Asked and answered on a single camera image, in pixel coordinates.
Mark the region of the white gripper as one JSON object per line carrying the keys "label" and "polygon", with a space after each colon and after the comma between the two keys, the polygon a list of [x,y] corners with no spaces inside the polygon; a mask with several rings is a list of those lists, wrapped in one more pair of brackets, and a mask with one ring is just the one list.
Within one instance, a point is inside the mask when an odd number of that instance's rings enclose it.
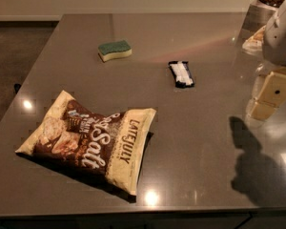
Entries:
{"label": "white gripper", "polygon": [[249,101],[247,115],[261,121],[268,119],[286,101],[286,67],[277,68],[265,77],[256,100],[258,102]]}

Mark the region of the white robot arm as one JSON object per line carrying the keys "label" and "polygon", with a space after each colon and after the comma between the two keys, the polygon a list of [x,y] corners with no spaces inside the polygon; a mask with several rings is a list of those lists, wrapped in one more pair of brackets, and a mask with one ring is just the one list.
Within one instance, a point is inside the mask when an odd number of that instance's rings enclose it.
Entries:
{"label": "white robot arm", "polygon": [[247,106],[247,115],[257,120],[268,119],[286,102],[286,0],[254,35],[247,39],[242,49],[250,54],[262,54],[262,67]]}

